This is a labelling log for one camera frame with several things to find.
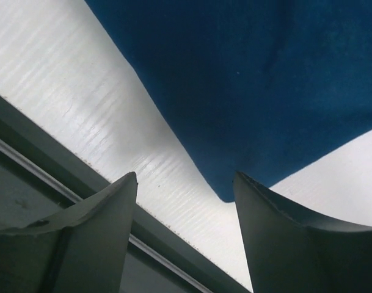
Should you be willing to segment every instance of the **blue cloth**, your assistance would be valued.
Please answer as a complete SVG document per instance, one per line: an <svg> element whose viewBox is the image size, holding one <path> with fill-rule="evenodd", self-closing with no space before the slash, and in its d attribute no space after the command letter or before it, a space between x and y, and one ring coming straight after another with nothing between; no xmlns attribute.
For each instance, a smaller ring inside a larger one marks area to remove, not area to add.
<svg viewBox="0 0 372 293"><path fill-rule="evenodd" d="M372 0L86 0L218 196L372 129Z"/></svg>

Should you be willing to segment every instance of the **blue fabric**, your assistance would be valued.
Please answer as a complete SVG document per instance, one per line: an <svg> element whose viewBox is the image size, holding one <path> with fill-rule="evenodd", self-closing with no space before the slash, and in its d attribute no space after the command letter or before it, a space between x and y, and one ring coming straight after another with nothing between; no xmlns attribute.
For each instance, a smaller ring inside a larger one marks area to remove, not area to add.
<svg viewBox="0 0 372 293"><path fill-rule="evenodd" d="M86 0L218 196L372 129L372 0Z"/></svg>

